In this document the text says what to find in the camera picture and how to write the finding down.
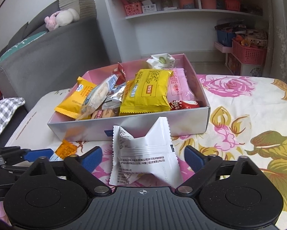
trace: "pink basket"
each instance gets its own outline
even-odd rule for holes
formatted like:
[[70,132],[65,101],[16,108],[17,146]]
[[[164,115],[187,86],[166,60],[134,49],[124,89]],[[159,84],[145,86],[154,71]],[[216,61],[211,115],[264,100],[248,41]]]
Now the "pink basket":
[[127,16],[142,14],[141,2],[124,5],[124,8]]
[[264,65],[267,49],[244,47],[233,39],[233,54],[243,64]]
[[239,0],[224,0],[226,10],[240,11]]

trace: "teal cushion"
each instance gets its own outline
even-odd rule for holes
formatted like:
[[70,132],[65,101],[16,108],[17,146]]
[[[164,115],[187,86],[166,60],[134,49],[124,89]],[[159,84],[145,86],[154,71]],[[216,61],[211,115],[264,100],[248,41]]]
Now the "teal cushion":
[[37,40],[39,37],[43,36],[45,33],[47,33],[47,31],[43,31],[40,33],[37,33],[35,35],[32,35],[26,39],[24,39],[23,41],[17,43],[15,46],[11,47],[9,50],[7,50],[1,57],[0,57],[0,63],[5,60],[6,58],[8,58],[9,56],[11,56],[13,53],[17,52],[19,49],[21,49],[22,47],[26,46],[27,44],[30,44],[32,41]]

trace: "ribbed gray surface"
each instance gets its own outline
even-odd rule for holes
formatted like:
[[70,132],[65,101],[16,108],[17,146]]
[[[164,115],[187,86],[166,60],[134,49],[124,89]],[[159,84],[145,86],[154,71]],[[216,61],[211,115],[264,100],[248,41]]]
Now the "ribbed gray surface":
[[[169,188],[122,188],[94,199],[77,220],[57,230],[229,230],[208,219],[193,199]],[[274,226],[261,228],[276,230]]]

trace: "floral curtain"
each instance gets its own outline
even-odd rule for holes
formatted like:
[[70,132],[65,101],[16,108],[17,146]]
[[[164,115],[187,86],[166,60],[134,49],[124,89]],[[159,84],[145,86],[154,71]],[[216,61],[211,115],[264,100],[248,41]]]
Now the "floral curtain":
[[268,0],[269,41],[264,77],[287,83],[287,0]]

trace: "gray sofa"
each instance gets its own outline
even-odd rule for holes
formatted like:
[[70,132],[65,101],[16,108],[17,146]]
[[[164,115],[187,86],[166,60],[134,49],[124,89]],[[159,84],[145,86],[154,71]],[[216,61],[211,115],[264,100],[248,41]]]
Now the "gray sofa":
[[[30,35],[44,31],[43,19],[59,10],[57,7],[58,1],[24,25],[6,49]],[[2,61],[0,91],[4,97],[23,97],[26,102],[0,136],[0,146],[5,145],[27,112],[42,96],[72,87],[78,76],[107,65],[109,58],[97,21],[92,17],[48,32]]]

